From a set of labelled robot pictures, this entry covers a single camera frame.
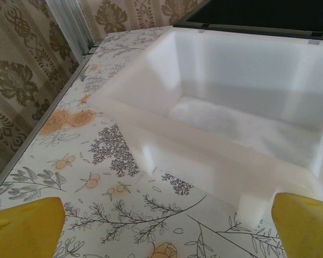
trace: table surface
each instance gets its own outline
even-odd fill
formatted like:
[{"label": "table surface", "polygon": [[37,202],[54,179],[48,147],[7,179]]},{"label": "table surface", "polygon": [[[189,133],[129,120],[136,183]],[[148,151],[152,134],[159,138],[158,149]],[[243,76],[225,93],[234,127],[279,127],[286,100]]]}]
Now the table surface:
[{"label": "table surface", "polygon": [[115,121],[87,98],[169,27],[109,34],[0,186],[0,210],[61,198],[54,258],[286,257],[273,225],[162,171],[139,171]]}]

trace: black lid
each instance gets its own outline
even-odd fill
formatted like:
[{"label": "black lid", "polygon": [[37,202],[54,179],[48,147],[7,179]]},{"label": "black lid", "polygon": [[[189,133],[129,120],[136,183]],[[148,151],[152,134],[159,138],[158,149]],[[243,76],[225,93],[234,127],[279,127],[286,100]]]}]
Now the black lid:
[{"label": "black lid", "polygon": [[174,27],[323,40],[323,0],[205,0]]}]

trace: patterned wallpaper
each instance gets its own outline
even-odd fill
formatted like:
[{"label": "patterned wallpaper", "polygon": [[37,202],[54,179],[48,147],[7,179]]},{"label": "patterned wallpaper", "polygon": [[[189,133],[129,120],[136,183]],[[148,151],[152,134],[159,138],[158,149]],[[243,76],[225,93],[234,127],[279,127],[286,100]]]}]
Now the patterned wallpaper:
[{"label": "patterned wallpaper", "polygon": [[95,40],[107,33],[172,25],[202,0],[78,0]]},{"label": "patterned wallpaper", "polygon": [[45,0],[0,0],[0,172],[77,66]]}]

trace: styrofoam box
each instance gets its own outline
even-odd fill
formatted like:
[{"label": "styrofoam box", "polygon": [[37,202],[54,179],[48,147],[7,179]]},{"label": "styrofoam box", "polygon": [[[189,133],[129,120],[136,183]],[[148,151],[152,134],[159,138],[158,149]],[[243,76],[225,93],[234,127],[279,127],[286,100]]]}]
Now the styrofoam box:
[{"label": "styrofoam box", "polygon": [[172,28],[89,102],[142,171],[168,171],[251,226],[277,192],[323,200],[323,41]]}]

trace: metal frame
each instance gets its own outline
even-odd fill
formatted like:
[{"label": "metal frame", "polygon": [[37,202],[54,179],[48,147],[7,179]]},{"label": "metal frame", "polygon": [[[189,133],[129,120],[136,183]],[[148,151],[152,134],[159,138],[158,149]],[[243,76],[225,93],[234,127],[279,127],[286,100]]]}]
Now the metal frame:
[{"label": "metal frame", "polygon": [[84,66],[87,64],[87,62],[90,60],[92,55],[87,55],[84,59],[82,58],[82,62],[79,65],[79,67],[76,69],[74,74],[70,77],[64,88],[60,91],[60,93],[57,95],[56,99],[53,101],[53,103],[50,105],[48,110],[44,113],[42,118],[38,121],[37,125],[33,128],[29,136],[26,138],[26,140],[23,142],[19,150],[15,153],[11,161],[7,164],[7,166],[4,168],[4,170],[0,173],[0,186],[5,181],[5,179],[8,177],[8,175],[11,173],[17,162],[19,161],[20,157],[25,153],[26,149],[30,145],[30,143],[33,141],[41,127],[44,125],[45,121],[48,119],[48,117],[51,115],[51,113],[54,111],[54,109],[57,107],[63,96],[68,91],[69,87],[73,84],[77,76],[79,75],[80,71],[84,68]]},{"label": "metal frame", "polygon": [[94,46],[93,34],[76,0],[46,0],[78,63]]}]

